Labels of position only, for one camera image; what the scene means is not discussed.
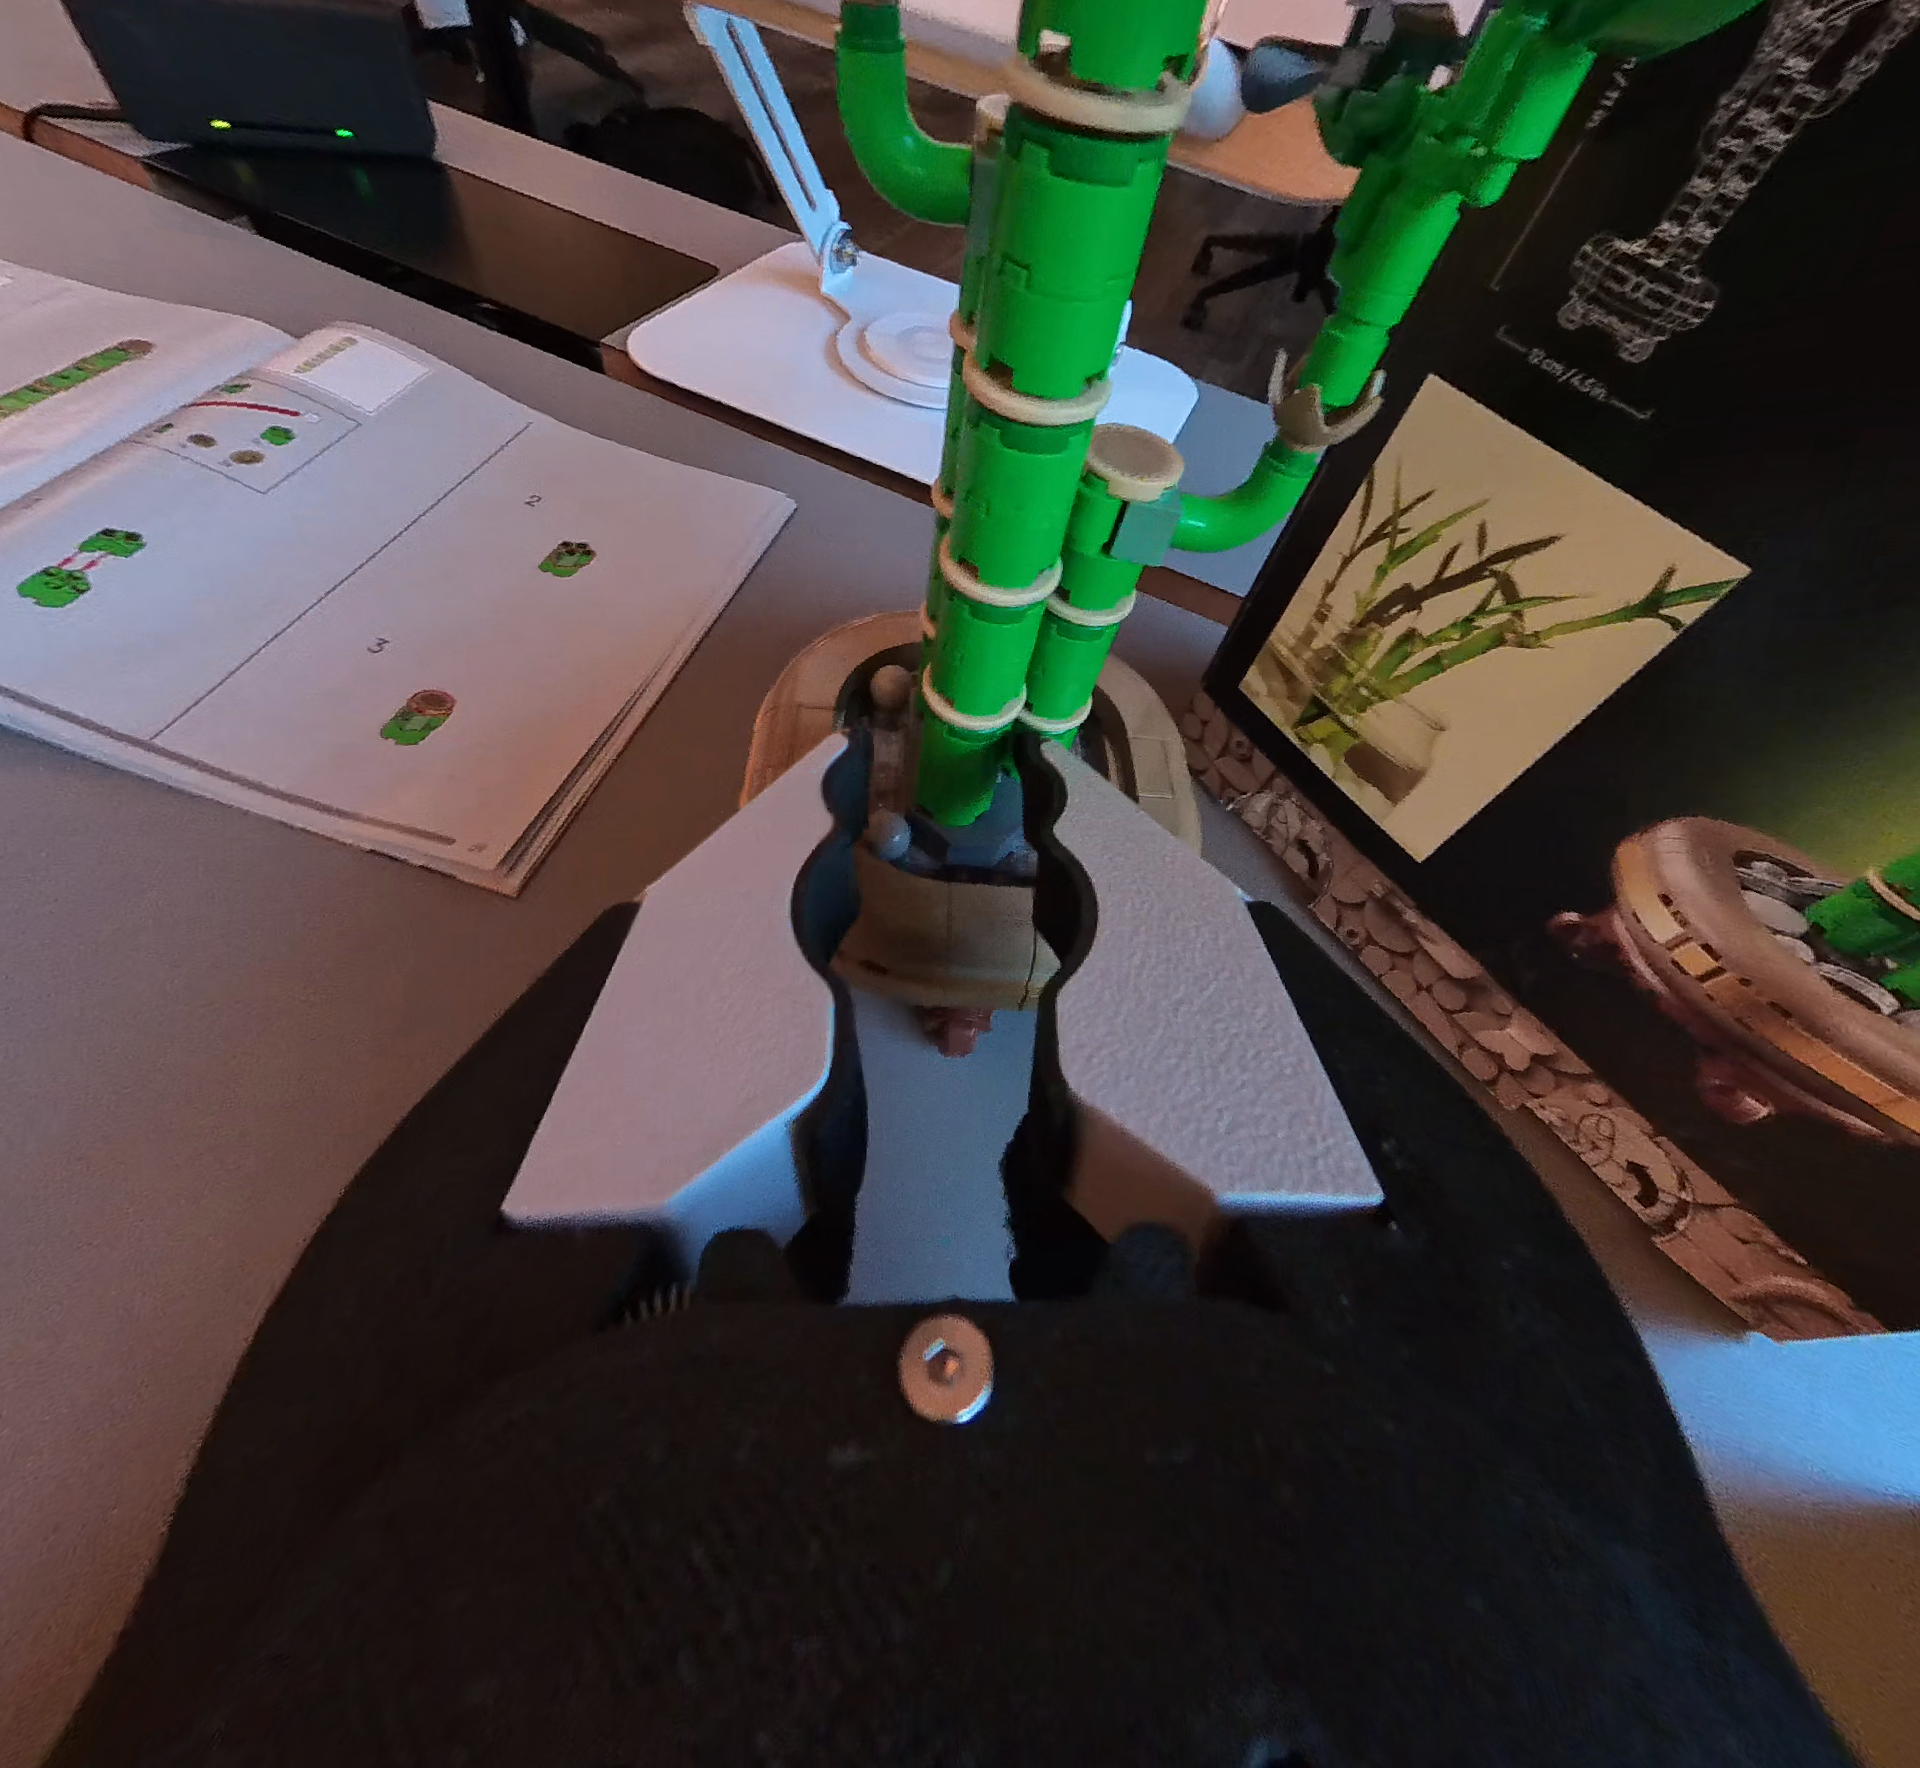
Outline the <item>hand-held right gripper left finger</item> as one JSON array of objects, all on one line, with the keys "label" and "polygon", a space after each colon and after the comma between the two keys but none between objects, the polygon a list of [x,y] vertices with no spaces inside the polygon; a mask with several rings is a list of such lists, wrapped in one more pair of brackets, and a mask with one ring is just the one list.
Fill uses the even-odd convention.
[{"label": "hand-held right gripper left finger", "polygon": [[848,988],[870,741],[831,734],[645,891],[500,1213],[654,1228],[682,1272],[725,1230],[839,1302],[867,1151]]}]

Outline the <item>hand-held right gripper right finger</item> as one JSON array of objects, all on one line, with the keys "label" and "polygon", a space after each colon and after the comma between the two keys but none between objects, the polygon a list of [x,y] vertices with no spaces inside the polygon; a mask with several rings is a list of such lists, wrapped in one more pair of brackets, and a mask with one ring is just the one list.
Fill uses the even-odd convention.
[{"label": "hand-held right gripper right finger", "polygon": [[1080,1294],[1127,1228],[1192,1259],[1234,1221],[1382,1187],[1240,891],[1112,782],[1020,734],[1042,991],[1011,1140],[1011,1285]]}]

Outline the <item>building instruction booklet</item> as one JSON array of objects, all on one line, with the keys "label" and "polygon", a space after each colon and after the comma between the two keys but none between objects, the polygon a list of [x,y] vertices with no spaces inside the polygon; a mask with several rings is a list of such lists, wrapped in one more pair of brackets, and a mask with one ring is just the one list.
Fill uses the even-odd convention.
[{"label": "building instruction booklet", "polygon": [[2,279],[3,729],[500,894],[794,509],[362,325]]}]

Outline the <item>green brick bamboo model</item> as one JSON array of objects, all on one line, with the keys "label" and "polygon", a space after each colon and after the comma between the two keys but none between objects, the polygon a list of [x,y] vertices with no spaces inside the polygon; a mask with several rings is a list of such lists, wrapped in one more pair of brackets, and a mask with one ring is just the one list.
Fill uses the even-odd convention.
[{"label": "green brick bamboo model", "polygon": [[1070,745],[1141,575],[1276,530],[1323,452],[1382,400],[1381,361],[1465,212],[1555,138],[1595,64],[1672,54],[1766,0],[1499,0],[1465,45],[1439,0],[1350,0],[1343,45],[1298,66],[1332,159],[1356,171],[1332,235],[1332,310],[1276,356],[1274,433],[1223,496],[1181,455],[1098,424],[1205,0],[1020,0],[999,124],[932,141],[906,99],[899,0],[839,0],[837,109],[860,171],[914,221],[965,228],[934,547],[921,620],[917,771],[896,868],[1009,875],[1013,755]]}]

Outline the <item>grey desk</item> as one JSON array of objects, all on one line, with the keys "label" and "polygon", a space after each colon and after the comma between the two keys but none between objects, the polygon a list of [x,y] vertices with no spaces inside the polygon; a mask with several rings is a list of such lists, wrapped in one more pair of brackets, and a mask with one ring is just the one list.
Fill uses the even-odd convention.
[{"label": "grey desk", "polygon": [[[379,326],[593,435],[796,512],[518,899],[3,737],[3,1764],[107,1658],[243,1351],[354,1173],[536,973],[734,806],[761,691],[904,602],[928,513],[3,137],[3,258]],[[856,1300],[994,1296],[1013,1048],[879,1064]],[[1915,1764],[1915,1339],[1771,1345],[1659,1259],[1541,1131],[1504,1129],[1652,1349],[1746,1579],[1861,1761]]]}]

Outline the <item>white desk stand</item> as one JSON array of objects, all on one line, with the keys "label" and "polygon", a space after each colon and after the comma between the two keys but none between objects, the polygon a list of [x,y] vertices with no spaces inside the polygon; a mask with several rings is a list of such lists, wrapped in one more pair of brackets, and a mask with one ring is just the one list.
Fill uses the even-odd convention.
[{"label": "white desk stand", "polygon": [[627,334],[650,379],[831,448],[927,499],[945,444],[959,286],[862,251],[756,24],[684,16],[801,231]]}]

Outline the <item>bamboo set box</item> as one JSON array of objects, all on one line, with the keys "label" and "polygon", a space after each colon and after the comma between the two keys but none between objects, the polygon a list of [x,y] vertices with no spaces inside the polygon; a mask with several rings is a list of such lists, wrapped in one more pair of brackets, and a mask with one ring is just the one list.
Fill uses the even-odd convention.
[{"label": "bamboo set box", "polygon": [[1914,1332],[1915,0],[1598,61],[1468,212],[1186,765],[1776,1340]]}]

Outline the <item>black office chair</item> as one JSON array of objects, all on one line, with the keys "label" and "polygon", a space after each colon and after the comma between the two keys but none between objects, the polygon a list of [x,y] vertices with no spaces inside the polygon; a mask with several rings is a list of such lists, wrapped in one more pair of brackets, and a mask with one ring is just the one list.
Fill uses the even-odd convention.
[{"label": "black office chair", "polygon": [[[1189,272],[1207,281],[1191,296],[1181,322],[1191,332],[1205,329],[1214,301],[1271,281],[1289,279],[1295,306],[1317,301],[1326,313],[1336,307],[1332,255],[1340,211],[1328,211],[1304,232],[1209,235],[1201,240]],[[1240,255],[1244,266],[1223,278],[1214,278],[1214,263],[1222,252]]]}]

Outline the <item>adjoining grey table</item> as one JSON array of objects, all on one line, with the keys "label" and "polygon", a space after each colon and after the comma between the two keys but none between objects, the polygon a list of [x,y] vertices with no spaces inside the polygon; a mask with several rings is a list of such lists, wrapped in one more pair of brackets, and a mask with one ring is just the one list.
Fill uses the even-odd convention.
[{"label": "adjoining grey table", "polygon": [[[2,37],[5,134],[17,133],[19,113],[39,103],[86,107],[107,103],[107,91],[97,85],[83,44],[56,0],[2,0]],[[748,221],[682,192],[489,124],[462,111],[438,107],[434,118],[444,166],[468,171],[514,197],[525,195],[617,232],[676,246],[714,266],[722,276],[789,238],[785,224]],[[146,144],[127,129],[48,124],[39,134],[37,147],[217,221],[225,217],[225,208],[215,197],[148,169]],[[734,426],[760,444],[777,444],[850,478],[886,487],[919,504],[927,501],[927,487],[913,478],[658,383],[630,361],[625,334],[625,326],[614,330],[605,353],[595,356],[601,373],[613,381],[674,401],[714,426]],[[1205,494],[1231,487],[1251,467],[1266,433],[1265,411],[1257,403],[1211,383],[1199,383],[1197,405],[1177,438],[1186,457],[1186,483]]]}]

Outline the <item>black power box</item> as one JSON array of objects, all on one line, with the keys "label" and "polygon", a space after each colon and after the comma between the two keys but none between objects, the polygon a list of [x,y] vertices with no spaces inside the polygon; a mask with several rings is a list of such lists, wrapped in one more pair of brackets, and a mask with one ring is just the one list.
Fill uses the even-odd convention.
[{"label": "black power box", "polygon": [[425,161],[436,126],[387,0],[59,0],[153,143]]}]

